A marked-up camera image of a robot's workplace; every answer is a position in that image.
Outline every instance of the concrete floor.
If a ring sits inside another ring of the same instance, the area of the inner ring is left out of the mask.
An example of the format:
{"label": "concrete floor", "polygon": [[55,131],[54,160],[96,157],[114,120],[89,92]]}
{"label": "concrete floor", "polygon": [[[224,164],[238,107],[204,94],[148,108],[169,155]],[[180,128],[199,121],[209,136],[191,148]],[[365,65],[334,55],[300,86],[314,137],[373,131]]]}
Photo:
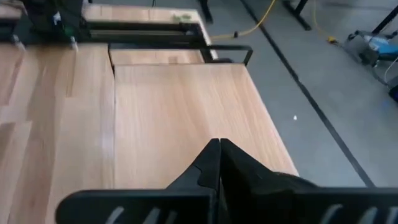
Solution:
{"label": "concrete floor", "polygon": [[[245,1],[257,17],[271,3]],[[340,40],[356,29],[373,30],[396,4],[395,0],[317,1],[319,25]],[[111,2],[152,4],[152,0]],[[197,0],[156,0],[156,6],[200,10]],[[215,21],[207,25],[210,35],[255,25],[240,0],[211,0],[209,6]],[[302,12],[310,24],[312,9],[309,1]],[[387,30],[397,28],[397,24],[394,21]],[[316,29],[304,31],[280,2],[276,2],[264,27],[372,182],[378,187],[398,186],[398,147],[394,138],[398,133],[398,105],[388,97],[387,89],[342,49],[327,44]],[[244,44],[254,49],[249,72],[300,176],[322,186],[365,186],[261,31],[217,44]],[[238,52],[219,55],[242,58]],[[389,74],[397,72],[398,66]]]}

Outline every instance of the gray floor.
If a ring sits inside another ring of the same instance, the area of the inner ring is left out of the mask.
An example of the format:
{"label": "gray floor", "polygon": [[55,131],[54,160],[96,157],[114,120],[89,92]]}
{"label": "gray floor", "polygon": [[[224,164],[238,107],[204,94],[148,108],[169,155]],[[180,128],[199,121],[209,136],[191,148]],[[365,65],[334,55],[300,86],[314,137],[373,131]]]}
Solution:
{"label": "gray floor", "polygon": [[[267,0],[246,1],[258,17],[270,4]],[[151,0],[112,2],[152,4]],[[394,2],[318,0],[318,23],[343,40],[356,29],[375,28],[395,6]],[[200,9],[197,0],[156,0],[156,5]],[[309,1],[302,13],[309,23],[312,6]],[[246,30],[255,24],[239,0],[211,0],[210,9],[215,20],[207,25],[210,35]],[[397,28],[396,24],[393,22],[388,29]],[[386,88],[344,51],[328,45],[315,29],[304,31],[280,2],[275,4],[265,27],[371,180],[378,187],[398,186],[398,148],[394,139],[398,133],[398,106],[387,96]],[[248,69],[302,177],[323,186],[364,186],[259,30],[217,43],[247,44],[254,49]],[[219,54],[241,59],[235,52]]]}

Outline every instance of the black floor line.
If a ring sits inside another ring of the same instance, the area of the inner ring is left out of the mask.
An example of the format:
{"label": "black floor line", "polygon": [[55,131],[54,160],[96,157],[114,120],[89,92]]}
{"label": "black floor line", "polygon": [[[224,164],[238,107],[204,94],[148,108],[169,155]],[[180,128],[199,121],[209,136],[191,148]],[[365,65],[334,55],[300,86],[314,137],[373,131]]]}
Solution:
{"label": "black floor line", "polygon": [[[248,14],[251,16],[251,18],[258,23],[259,19],[256,17],[254,14],[254,11],[252,7],[245,1],[245,0],[240,0],[241,3],[243,4],[245,10],[248,12]],[[299,77],[297,76],[297,73],[293,70],[293,68],[290,66],[289,62],[287,61],[285,55],[280,51],[280,48],[278,45],[275,43],[274,39],[269,35],[269,33],[266,31],[263,25],[259,26],[259,29],[261,32],[264,34],[264,36],[267,38],[269,43],[271,44],[272,48],[274,49],[275,53],[278,55],[279,59],[282,61],[282,63],[285,65],[286,69],[289,71],[290,76],[294,79],[296,82],[297,86],[300,88],[301,92],[304,94],[304,96],[307,98],[307,100],[310,102],[312,108],[317,112],[319,118],[322,120],[323,124],[326,126],[326,128],[329,130],[329,133],[333,137],[333,139],[337,142],[337,145],[339,145],[340,149],[343,151],[344,155],[347,157],[348,161],[351,163],[351,165],[354,167],[354,170],[356,173],[359,175],[359,177],[362,179],[362,181],[365,183],[366,186],[368,187],[375,187],[373,181],[369,178],[365,170],[361,167],[359,162],[355,159],[353,153],[348,149],[348,146],[345,144],[345,142],[342,140],[340,135],[337,133],[335,127],[332,125],[332,123],[329,121],[329,119],[326,117],[325,113],[322,111],[322,109],[319,107],[318,103],[313,99],[311,96],[310,92],[307,90],[307,88],[301,83]]]}

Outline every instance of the wooden table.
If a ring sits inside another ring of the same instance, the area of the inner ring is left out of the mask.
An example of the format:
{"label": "wooden table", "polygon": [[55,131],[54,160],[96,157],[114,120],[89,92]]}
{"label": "wooden table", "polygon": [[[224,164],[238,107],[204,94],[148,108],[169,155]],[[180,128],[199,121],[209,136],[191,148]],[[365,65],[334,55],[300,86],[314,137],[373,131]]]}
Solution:
{"label": "wooden table", "polygon": [[[196,11],[143,7],[94,5],[85,15],[171,22],[187,12],[201,23]],[[59,201],[81,189],[164,188],[211,138],[297,175],[243,65],[115,50],[113,77],[104,44],[0,51],[0,223],[53,223]]]}

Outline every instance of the workbench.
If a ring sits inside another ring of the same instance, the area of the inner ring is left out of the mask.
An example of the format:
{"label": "workbench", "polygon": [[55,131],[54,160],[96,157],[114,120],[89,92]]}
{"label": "workbench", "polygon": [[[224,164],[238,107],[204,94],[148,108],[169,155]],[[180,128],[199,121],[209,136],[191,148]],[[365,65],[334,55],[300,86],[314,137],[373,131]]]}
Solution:
{"label": "workbench", "polygon": [[[85,11],[89,21],[181,14],[210,43],[194,10]],[[61,199],[82,189],[165,188],[211,138],[298,174],[243,64],[203,63],[196,50],[111,50],[113,74],[106,44],[0,51],[0,223],[53,223]]]}

